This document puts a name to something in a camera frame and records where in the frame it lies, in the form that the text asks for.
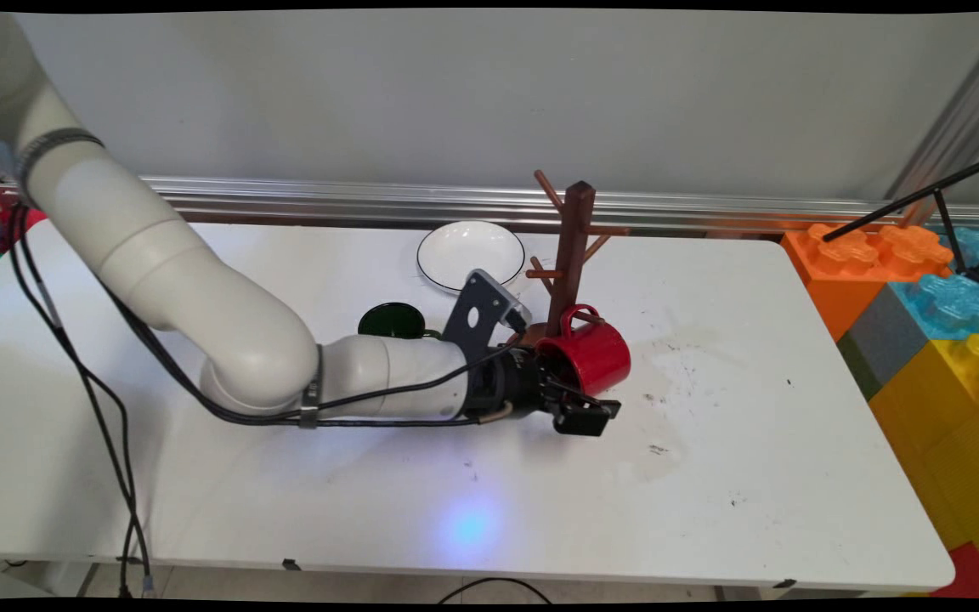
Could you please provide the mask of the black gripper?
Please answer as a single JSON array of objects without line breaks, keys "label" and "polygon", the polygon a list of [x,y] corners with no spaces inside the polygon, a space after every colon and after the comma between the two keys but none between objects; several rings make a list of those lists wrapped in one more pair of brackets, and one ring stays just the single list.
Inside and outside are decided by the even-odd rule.
[{"label": "black gripper", "polygon": [[552,415],[564,435],[599,437],[620,411],[613,399],[595,399],[575,390],[575,370],[567,357],[533,348],[501,346],[492,368],[492,394],[486,422]]}]

